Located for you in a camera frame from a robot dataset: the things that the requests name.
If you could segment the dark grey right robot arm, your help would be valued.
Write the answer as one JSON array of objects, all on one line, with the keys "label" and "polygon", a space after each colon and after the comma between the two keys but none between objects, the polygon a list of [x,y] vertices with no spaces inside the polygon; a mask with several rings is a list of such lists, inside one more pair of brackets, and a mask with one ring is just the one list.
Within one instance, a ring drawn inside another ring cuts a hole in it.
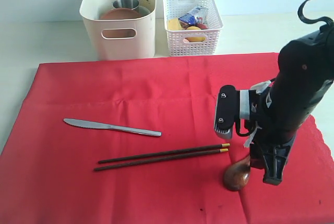
[{"label": "dark grey right robot arm", "polygon": [[250,148],[252,167],[263,182],[279,185],[296,132],[333,84],[333,26],[290,41],[278,55],[279,73],[252,102],[259,126]]}]

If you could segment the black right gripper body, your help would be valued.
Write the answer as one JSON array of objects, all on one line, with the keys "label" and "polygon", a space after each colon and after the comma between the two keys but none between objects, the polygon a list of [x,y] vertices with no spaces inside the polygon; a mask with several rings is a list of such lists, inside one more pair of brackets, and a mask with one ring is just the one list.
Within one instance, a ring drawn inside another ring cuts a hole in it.
[{"label": "black right gripper body", "polygon": [[277,77],[245,91],[245,120],[255,125],[245,147],[252,144],[285,144],[296,134],[324,96],[320,77]]}]

